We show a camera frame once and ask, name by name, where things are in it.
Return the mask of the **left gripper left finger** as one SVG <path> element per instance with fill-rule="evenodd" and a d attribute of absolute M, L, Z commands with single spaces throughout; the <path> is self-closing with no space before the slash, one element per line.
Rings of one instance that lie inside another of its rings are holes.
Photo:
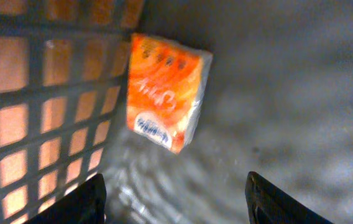
<path fill-rule="evenodd" d="M 96 174 L 26 224 L 104 224 L 106 196 L 104 177 Z"/>

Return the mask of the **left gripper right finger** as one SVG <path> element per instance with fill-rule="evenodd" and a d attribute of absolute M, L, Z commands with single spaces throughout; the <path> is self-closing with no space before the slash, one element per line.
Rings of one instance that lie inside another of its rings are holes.
<path fill-rule="evenodd" d="M 250 224 L 332 224 L 254 171 L 247 175 L 245 198 Z"/>

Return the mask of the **orange tissue pack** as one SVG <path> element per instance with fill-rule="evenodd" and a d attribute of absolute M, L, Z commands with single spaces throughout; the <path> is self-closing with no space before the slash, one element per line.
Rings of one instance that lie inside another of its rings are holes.
<path fill-rule="evenodd" d="M 127 127 L 174 154 L 198 123 L 213 55 L 145 34 L 132 35 L 127 82 Z"/>

